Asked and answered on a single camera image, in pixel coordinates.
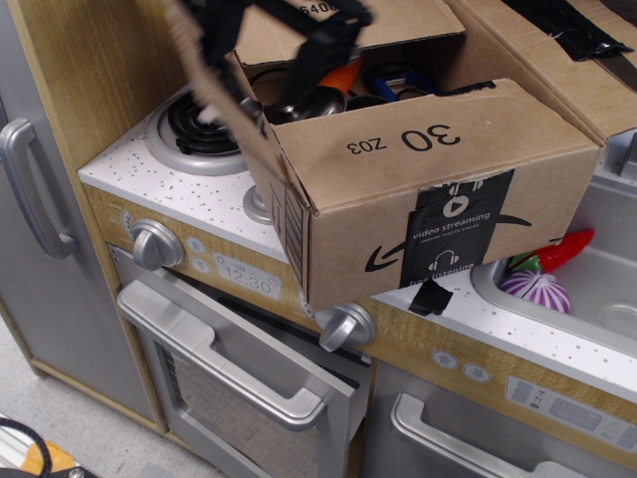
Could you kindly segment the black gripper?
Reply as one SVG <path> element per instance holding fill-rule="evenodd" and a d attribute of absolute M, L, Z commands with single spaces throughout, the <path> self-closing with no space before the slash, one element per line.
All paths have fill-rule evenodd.
<path fill-rule="evenodd" d="M 373 22 L 372 12 L 360 1 L 327 1 L 327 4 L 335 11 L 324 19 L 303 13 L 289 1 L 189 1 L 188 8 L 203 29 L 201 44 L 206 65 L 217 74 L 237 104 L 247 95 L 226 56 L 235 49 L 248 5 L 255 5 L 307 39 L 300 46 L 276 99 L 276 113 L 292 118 L 327 74 L 350 63 L 357 55 L 357 37 Z"/>

